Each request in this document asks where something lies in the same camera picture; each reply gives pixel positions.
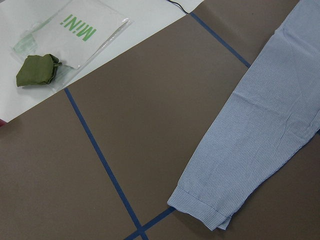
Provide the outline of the light blue striped shirt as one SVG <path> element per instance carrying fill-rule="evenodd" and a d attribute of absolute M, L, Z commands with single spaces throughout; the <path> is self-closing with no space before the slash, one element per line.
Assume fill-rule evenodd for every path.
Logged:
<path fill-rule="evenodd" d="M 231 93 L 167 203 L 225 230 L 319 129 L 320 3 L 301 0 Z"/>

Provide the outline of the clear MINI plastic bag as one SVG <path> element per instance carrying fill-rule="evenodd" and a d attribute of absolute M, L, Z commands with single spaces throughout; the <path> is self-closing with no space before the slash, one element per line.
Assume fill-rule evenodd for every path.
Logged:
<path fill-rule="evenodd" d="M 22 65 L 33 55 L 58 58 L 62 66 L 50 84 L 64 87 L 130 24 L 129 17 L 100 0 L 70 0 L 34 24 L 12 50 Z"/>

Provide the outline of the folded green cloth pouch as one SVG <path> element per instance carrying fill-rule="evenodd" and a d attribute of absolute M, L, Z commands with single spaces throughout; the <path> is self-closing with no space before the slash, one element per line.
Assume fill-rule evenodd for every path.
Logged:
<path fill-rule="evenodd" d="M 28 55 L 16 75 L 17 87 L 49 85 L 63 64 L 52 54 Z"/>

